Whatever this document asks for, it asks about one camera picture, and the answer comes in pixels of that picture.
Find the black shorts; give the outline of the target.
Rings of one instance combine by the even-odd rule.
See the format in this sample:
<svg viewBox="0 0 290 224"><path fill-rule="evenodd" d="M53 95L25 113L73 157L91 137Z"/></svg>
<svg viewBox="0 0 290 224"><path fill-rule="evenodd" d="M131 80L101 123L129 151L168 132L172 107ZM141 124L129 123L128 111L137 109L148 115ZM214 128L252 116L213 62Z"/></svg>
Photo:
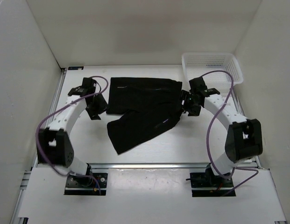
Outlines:
<svg viewBox="0 0 290 224"><path fill-rule="evenodd" d="M117 154L157 137L179 122L182 84L166 78L111 78L106 113L120 118L107 124L107 132Z"/></svg>

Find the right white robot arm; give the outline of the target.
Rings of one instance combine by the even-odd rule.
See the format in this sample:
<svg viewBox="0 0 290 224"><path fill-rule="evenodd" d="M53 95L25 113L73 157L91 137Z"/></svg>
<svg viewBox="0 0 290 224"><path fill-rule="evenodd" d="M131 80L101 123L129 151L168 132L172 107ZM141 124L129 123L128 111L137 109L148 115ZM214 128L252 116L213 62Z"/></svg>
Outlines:
<svg viewBox="0 0 290 224"><path fill-rule="evenodd" d="M189 81L190 91L183 91L182 110L189 116L198 116L202 108L213 114L227 130L225 151L216 160L210 159L211 171L206 173L205 182L217 186L222 178L228 179L237 165L263 153L261 123L238 113L223 100L215 88L207 88L202 77Z"/></svg>

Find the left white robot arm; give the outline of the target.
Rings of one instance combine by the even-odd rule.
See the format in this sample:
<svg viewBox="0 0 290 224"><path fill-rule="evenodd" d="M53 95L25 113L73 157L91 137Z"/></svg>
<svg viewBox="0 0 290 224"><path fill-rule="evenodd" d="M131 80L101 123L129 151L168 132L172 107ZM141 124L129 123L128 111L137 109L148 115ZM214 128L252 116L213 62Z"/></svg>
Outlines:
<svg viewBox="0 0 290 224"><path fill-rule="evenodd" d="M107 87L96 91L97 76L83 78L82 84L71 88L65 105L45 117L35 133L39 163L50 166L60 176L77 176L83 187L93 182L90 165L74 155L70 133L83 111L91 120L99 119L107 106L102 94Z"/></svg>

